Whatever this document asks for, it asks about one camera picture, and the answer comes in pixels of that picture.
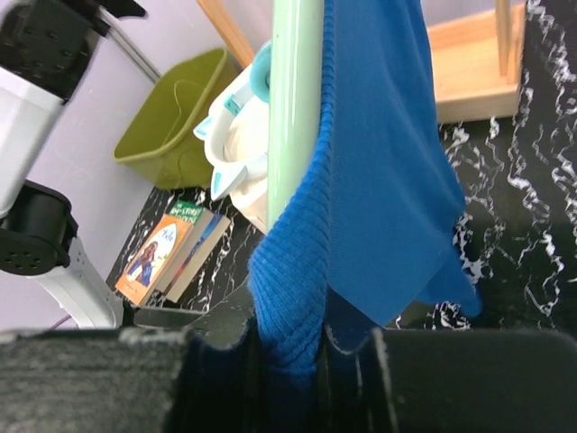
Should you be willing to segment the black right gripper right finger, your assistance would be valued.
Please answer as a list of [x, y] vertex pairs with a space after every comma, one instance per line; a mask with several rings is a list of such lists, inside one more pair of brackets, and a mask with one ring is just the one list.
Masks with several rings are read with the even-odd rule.
[[573, 432], [576, 343], [535, 330], [327, 336], [325, 432]]

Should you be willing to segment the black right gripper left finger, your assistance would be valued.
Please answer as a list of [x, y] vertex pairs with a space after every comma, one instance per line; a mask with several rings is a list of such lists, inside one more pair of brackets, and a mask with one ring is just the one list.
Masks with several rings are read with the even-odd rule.
[[5, 332], [3, 432], [250, 432], [243, 346], [194, 331]]

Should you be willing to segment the blue tank top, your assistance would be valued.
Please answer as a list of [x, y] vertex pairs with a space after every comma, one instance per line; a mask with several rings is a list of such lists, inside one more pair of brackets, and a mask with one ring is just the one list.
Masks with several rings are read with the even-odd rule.
[[316, 149], [250, 261], [267, 367], [315, 371], [328, 290], [379, 325], [414, 300], [479, 314], [453, 246], [464, 207], [439, 142], [420, 3], [326, 2]]

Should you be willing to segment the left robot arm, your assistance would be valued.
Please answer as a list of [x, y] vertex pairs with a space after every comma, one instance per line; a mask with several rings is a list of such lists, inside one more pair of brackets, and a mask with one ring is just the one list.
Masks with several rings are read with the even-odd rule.
[[70, 201], [28, 180], [115, 18], [135, 1], [12, 1], [1, 13], [1, 270], [36, 280], [81, 328], [124, 324], [124, 303], [87, 258]]

